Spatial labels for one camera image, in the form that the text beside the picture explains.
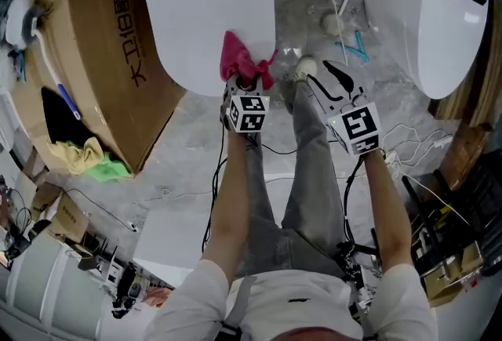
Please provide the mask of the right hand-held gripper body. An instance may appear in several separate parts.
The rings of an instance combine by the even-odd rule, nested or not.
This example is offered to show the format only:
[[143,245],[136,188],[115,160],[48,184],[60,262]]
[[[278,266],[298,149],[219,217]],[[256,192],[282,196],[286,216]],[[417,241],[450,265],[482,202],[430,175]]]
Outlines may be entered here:
[[326,119],[342,148],[358,157],[380,148],[381,124],[374,102]]

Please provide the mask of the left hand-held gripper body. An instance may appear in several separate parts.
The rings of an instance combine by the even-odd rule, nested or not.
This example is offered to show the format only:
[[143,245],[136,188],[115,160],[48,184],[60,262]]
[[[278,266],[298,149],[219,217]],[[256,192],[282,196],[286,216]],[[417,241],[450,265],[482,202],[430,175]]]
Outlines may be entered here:
[[270,97],[263,93],[250,93],[240,84],[240,90],[224,93],[222,122],[228,130],[237,133],[259,133],[264,127],[270,107]]

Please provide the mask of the pink cloth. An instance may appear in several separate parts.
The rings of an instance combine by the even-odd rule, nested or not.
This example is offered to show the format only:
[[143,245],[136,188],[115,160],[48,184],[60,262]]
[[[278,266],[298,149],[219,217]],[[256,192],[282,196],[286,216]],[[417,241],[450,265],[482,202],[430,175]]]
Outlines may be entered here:
[[232,32],[226,31],[220,55],[220,77],[227,83],[235,77],[244,88],[249,88],[255,78],[260,78],[263,89],[269,90],[275,83],[270,73],[278,50],[275,50],[269,60],[255,63],[244,43]]

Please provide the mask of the person's left forearm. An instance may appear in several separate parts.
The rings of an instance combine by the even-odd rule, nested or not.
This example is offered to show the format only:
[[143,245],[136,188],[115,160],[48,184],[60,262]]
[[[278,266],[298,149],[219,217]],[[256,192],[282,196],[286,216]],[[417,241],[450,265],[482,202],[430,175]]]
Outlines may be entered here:
[[211,214],[211,235],[202,258],[214,262],[232,283],[249,232],[246,139],[230,132],[227,163]]

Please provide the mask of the person's right forearm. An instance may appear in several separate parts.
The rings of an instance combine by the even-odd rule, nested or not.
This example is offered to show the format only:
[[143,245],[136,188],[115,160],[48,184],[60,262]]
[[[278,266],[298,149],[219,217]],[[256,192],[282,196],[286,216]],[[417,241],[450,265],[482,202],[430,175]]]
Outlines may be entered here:
[[364,159],[383,272],[399,265],[412,266],[411,224],[380,150]]

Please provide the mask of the white smart toilet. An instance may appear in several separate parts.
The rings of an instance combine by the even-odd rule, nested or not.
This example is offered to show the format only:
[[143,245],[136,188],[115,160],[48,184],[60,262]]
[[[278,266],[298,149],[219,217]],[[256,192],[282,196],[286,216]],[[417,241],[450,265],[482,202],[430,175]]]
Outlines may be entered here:
[[433,100],[464,80],[482,43],[489,0],[364,0],[380,44]]

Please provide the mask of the teal plastic clips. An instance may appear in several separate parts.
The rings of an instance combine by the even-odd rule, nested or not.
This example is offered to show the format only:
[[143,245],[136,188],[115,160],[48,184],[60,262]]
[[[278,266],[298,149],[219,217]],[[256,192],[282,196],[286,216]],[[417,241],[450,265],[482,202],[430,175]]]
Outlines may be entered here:
[[370,61],[369,55],[366,53],[366,49],[362,42],[362,34],[360,30],[354,31],[356,46],[345,45],[342,42],[335,42],[334,45],[341,48],[345,53],[351,53],[357,56],[362,63],[368,63]]

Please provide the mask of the person's white shoe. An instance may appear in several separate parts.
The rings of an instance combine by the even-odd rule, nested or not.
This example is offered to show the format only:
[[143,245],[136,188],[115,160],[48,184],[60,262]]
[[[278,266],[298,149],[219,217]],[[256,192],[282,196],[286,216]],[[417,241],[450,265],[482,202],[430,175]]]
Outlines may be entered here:
[[313,56],[302,56],[296,64],[293,81],[305,82],[308,77],[317,76],[317,63]]

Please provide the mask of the grey stone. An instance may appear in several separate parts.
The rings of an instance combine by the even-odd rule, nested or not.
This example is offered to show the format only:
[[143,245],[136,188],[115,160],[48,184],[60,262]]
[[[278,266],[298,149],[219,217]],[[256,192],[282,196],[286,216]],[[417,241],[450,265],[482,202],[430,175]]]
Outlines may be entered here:
[[336,13],[327,13],[321,18],[320,25],[322,30],[334,38],[340,38],[344,33],[344,22]]

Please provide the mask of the person's grey trousers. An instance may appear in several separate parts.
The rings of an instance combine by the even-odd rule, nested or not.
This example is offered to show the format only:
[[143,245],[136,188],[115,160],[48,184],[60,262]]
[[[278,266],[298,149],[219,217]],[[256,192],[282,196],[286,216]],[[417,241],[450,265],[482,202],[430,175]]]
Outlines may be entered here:
[[305,270],[341,278],[344,272],[335,256],[344,240],[344,218],[326,127],[309,100],[305,80],[280,86],[296,137],[293,185],[282,222],[276,224],[264,181],[261,138],[249,136],[249,234],[236,276]]

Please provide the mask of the stack of wooden planks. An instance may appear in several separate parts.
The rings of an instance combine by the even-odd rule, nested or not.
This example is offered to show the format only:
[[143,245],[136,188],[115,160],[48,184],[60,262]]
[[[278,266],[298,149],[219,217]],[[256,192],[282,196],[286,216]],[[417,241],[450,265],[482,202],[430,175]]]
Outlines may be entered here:
[[460,122],[439,171],[449,188],[467,179],[489,134],[495,128],[496,101],[502,96],[502,0],[489,0],[482,43],[466,78],[441,100],[432,100],[428,112],[437,120]]

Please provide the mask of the large cardboard box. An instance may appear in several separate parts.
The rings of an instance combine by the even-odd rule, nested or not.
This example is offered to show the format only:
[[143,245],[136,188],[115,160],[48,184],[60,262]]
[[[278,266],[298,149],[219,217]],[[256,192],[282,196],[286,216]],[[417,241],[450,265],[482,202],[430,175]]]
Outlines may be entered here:
[[184,94],[158,58],[146,0],[36,1],[48,10],[43,39],[27,48],[12,98],[37,152],[51,171],[67,171],[49,151],[42,106],[42,88],[55,88],[52,64],[102,148],[140,172]]

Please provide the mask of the green cloth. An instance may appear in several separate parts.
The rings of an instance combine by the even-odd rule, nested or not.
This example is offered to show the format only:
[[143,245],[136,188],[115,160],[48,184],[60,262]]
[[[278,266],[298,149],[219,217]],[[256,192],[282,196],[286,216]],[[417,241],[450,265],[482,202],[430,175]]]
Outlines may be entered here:
[[101,183],[131,177],[127,166],[120,161],[102,161],[100,164],[86,170],[85,174]]

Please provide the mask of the open cardboard box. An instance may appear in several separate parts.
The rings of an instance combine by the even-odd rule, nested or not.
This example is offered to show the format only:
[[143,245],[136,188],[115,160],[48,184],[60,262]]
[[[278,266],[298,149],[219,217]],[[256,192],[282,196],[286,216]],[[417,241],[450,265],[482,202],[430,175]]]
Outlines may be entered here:
[[460,254],[449,257],[421,276],[427,300],[432,308],[453,301],[464,286],[480,275],[483,258],[478,242],[467,246]]

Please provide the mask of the yellow cloth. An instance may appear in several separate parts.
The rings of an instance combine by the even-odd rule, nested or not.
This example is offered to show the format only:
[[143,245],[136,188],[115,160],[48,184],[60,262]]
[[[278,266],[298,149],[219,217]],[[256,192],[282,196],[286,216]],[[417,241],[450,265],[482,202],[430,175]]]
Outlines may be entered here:
[[71,141],[56,141],[49,143],[48,148],[49,152],[63,161],[68,171],[74,175],[81,175],[104,160],[104,151],[95,136],[88,138],[82,147]]

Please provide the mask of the black cloth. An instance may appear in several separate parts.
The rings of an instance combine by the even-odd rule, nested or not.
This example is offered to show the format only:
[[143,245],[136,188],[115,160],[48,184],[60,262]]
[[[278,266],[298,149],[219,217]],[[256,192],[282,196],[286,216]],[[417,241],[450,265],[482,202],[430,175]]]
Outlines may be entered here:
[[64,99],[53,90],[46,87],[41,89],[42,105],[45,123],[50,143],[72,142],[83,147],[85,142],[94,134],[72,114]]

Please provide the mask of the person's white t-shirt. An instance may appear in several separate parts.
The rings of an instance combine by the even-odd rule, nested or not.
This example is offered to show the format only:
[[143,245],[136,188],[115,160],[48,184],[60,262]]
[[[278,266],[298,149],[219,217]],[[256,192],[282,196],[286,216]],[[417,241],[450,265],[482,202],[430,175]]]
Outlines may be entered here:
[[[246,341],[272,341],[300,328],[327,328],[363,337],[349,309],[351,289],[340,278],[304,270],[254,274],[228,283],[201,260],[147,327],[145,341],[213,341],[237,309]],[[438,341],[438,326],[414,267],[399,264],[380,279],[367,316],[379,341]]]

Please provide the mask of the small cardboard box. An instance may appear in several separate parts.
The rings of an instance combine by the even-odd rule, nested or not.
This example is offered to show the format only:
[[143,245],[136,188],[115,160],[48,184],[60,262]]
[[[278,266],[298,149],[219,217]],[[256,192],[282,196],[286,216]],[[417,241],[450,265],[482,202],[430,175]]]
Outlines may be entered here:
[[48,220],[48,231],[56,238],[80,243],[89,225],[89,218],[61,187],[43,183],[31,203],[35,222]]

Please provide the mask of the white blue-handled toilet brush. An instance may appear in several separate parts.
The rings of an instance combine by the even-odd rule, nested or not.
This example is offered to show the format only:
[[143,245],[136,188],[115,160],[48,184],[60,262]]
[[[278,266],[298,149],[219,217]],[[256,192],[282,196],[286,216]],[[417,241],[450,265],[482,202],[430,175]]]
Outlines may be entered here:
[[49,58],[48,50],[45,44],[45,39],[43,37],[42,32],[38,29],[38,17],[41,15],[40,8],[37,7],[35,4],[30,4],[27,7],[27,11],[24,15],[23,18],[23,26],[21,29],[21,34],[22,34],[22,39],[24,40],[26,46],[29,46],[31,43],[33,43],[35,40],[38,41],[40,45],[40,50],[42,53],[42,59],[46,65],[46,68],[48,69],[48,72],[54,81],[58,92],[60,96],[64,99],[64,102],[70,109],[71,113],[75,117],[75,119],[81,121],[82,120],[82,115],[77,108],[75,102],[71,98],[70,94],[64,87],[64,84],[59,76],[59,74],[56,72],[56,69],[53,66],[53,63],[51,62],[51,59]]

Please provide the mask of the teal handled tool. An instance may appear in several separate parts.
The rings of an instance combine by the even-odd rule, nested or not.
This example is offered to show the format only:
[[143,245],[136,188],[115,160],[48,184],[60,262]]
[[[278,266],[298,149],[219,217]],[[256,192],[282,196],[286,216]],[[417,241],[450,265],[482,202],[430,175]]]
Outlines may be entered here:
[[13,69],[18,82],[26,82],[25,55],[23,50],[12,49],[8,56],[13,62]]

